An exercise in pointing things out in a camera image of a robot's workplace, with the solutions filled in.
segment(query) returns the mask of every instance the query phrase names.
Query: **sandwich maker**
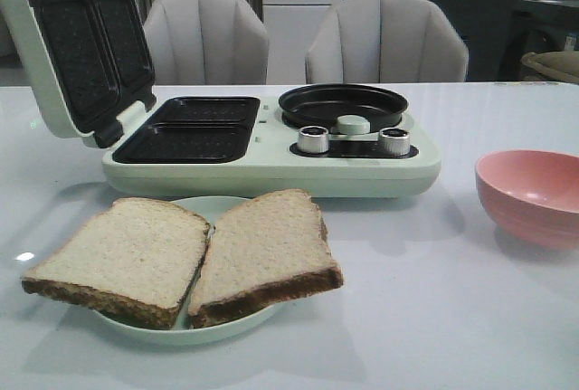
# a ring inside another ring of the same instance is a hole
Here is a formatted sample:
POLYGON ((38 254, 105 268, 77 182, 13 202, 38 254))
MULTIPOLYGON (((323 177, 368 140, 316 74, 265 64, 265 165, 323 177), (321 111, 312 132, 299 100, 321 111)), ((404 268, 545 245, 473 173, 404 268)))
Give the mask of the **sandwich maker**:
POLYGON ((323 84, 278 99, 157 101, 134 0, 0 0, 0 9, 47 127, 102 147, 121 191, 399 197, 439 174, 438 148, 392 91, 323 84))

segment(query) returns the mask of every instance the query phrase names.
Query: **chair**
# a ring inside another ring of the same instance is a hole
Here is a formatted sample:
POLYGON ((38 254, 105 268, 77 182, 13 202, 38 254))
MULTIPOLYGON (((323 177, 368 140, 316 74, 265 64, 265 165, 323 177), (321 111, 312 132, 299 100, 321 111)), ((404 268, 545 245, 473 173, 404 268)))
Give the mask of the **chair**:
POLYGON ((266 81, 269 37, 245 0, 155 0, 143 28, 158 85, 266 81))
POLYGON ((464 81, 469 52, 426 0, 332 5, 306 53, 307 83, 464 81))

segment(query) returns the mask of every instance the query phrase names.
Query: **sandwich plate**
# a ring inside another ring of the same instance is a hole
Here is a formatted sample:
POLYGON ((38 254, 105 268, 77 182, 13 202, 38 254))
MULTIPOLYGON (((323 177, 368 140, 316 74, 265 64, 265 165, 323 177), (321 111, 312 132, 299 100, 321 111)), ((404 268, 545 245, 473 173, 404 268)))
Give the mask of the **sandwich plate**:
MULTIPOLYGON (((247 199, 241 197, 209 195, 184 198, 182 200, 175 200, 173 203, 183 206, 190 211, 197 212, 213 224, 221 214, 245 200, 247 199)), ((189 305, 188 298, 187 296, 187 301, 181 308, 181 312, 173 328, 166 330, 141 328, 136 326, 135 323, 117 316, 107 315, 98 311, 95 311, 95 313, 117 332, 130 338, 158 345, 182 346, 210 343, 236 336, 257 327, 263 321, 273 316, 282 306, 282 303, 273 304, 244 318, 213 327, 189 328, 186 325, 187 308, 189 305)))

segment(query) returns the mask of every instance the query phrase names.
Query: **cabinet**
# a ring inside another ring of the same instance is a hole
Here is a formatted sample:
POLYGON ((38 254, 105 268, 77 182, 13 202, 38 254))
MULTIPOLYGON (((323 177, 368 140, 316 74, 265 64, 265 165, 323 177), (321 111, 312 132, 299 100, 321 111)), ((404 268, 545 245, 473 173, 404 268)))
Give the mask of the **cabinet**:
POLYGON ((269 84, 306 80, 305 54, 327 8, 340 0, 263 0, 263 22, 270 35, 269 84))

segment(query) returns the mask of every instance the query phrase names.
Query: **bread slice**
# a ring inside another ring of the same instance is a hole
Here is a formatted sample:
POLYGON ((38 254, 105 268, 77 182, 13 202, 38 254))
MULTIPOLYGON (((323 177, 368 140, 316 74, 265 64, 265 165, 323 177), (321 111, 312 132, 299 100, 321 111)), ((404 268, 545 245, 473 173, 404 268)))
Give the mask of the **bread slice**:
POLYGON ((122 198, 28 270, 28 293, 171 328, 203 259, 209 223, 172 203, 122 198))
POLYGON ((319 207, 303 190, 277 191, 217 220, 188 314, 210 327, 343 282, 319 207))

